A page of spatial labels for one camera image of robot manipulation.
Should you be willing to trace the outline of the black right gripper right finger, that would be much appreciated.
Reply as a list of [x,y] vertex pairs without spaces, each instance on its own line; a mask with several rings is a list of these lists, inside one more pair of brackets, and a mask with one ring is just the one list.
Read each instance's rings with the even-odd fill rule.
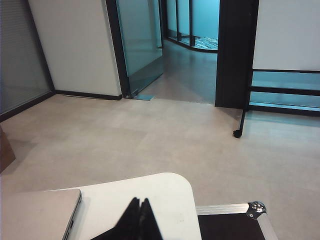
[[161,231],[158,227],[150,201],[145,198],[142,202],[138,215],[136,230],[137,240],[162,240]]

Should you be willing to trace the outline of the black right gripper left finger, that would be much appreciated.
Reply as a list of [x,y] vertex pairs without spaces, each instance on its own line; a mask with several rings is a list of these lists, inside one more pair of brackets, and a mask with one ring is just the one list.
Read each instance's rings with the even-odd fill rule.
[[140,200],[134,197],[116,225],[93,238],[93,240],[133,240],[138,225]]

